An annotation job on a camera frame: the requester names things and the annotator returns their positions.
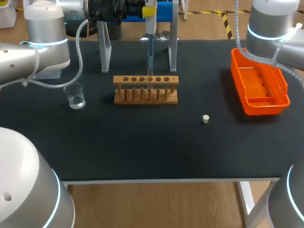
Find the wooden test tube rack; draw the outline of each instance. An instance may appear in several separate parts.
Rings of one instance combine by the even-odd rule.
[[[176,85],[178,76],[114,76],[115,90],[114,104],[118,105],[174,105],[178,103]],[[153,89],[146,89],[146,85],[153,85]],[[123,88],[122,85],[143,85],[142,88]],[[168,86],[165,89],[158,85]]]

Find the yellow black tape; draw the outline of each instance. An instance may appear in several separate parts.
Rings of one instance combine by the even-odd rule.
[[[188,11],[188,14],[217,14],[221,15],[222,13],[235,13],[234,10],[207,10],[207,11]],[[250,13],[249,10],[239,10],[238,13]],[[304,10],[298,10],[298,13],[304,13]]]
[[[224,22],[224,26],[225,26],[225,29],[226,29],[226,33],[227,33],[228,39],[233,39],[231,28],[230,28],[229,23],[228,23],[227,14],[226,13],[222,13],[222,18],[223,18],[223,22]]]

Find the glowing blue ring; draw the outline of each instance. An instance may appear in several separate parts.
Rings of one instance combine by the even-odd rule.
[[[251,29],[250,29],[250,27],[249,27],[249,25],[248,25],[248,31],[253,35],[253,36],[255,36],[255,37],[257,37],[257,38],[260,38],[260,39],[265,39],[265,40],[280,40],[280,39],[283,39],[286,35],[284,35],[284,36],[281,36],[281,37],[273,37],[273,38],[271,38],[271,37],[263,37],[263,36],[260,36],[260,35],[258,35],[258,34],[256,34],[256,33],[254,33]]]
[[[52,43],[34,43],[34,42],[31,43],[35,46],[53,46],[53,45],[63,44],[65,42],[67,42],[67,38],[62,41],[52,42]]]
[[[58,197],[57,197],[57,201],[56,201],[56,204],[55,204],[55,207],[54,207],[54,210],[51,214],[51,216],[49,217],[48,221],[46,222],[46,224],[42,227],[42,228],[47,228],[47,226],[50,224],[50,222],[52,221],[56,211],[57,211],[57,208],[58,208],[58,205],[59,205],[59,201],[60,201],[60,183],[59,183],[59,179],[58,179],[58,176],[56,175],[55,171],[53,170],[55,176],[56,176],[56,179],[57,179],[57,184],[58,184]]]
[[[287,175],[287,192],[288,192],[288,196],[289,196],[290,202],[291,202],[291,204],[293,205],[293,207],[294,207],[296,213],[300,216],[300,218],[301,218],[302,221],[304,222],[304,216],[301,214],[299,208],[296,206],[295,201],[294,201],[294,199],[293,199],[293,197],[292,197],[292,195],[291,195],[291,192],[290,192],[290,187],[289,187],[289,176],[290,176],[290,171],[291,171],[292,167],[293,167],[293,165],[290,167],[289,172],[288,172],[288,175]]]

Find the orange plastic tray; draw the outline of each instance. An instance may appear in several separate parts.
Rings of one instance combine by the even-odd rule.
[[[233,80],[246,114],[275,115],[289,106],[287,83],[280,69],[251,61],[237,48],[231,55]]]

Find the wooden floor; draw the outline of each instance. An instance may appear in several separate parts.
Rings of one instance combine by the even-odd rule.
[[[250,0],[239,0],[240,10],[250,10]],[[17,7],[22,7],[19,0]],[[234,0],[190,0],[189,11],[234,10]],[[0,42],[19,43],[28,35],[23,13],[14,28],[0,29]],[[296,21],[304,22],[304,14]],[[179,18],[181,39],[227,39],[221,16],[191,14]],[[239,15],[240,37],[246,37],[249,14]],[[228,21],[234,35],[233,14]],[[144,24],[124,23],[122,40],[138,40]],[[267,182],[252,182],[255,201]],[[69,190],[75,202],[76,228],[242,228],[244,218],[238,191],[232,182],[178,184],[77,185]],[[268,228],[265,220],[260,228]]]

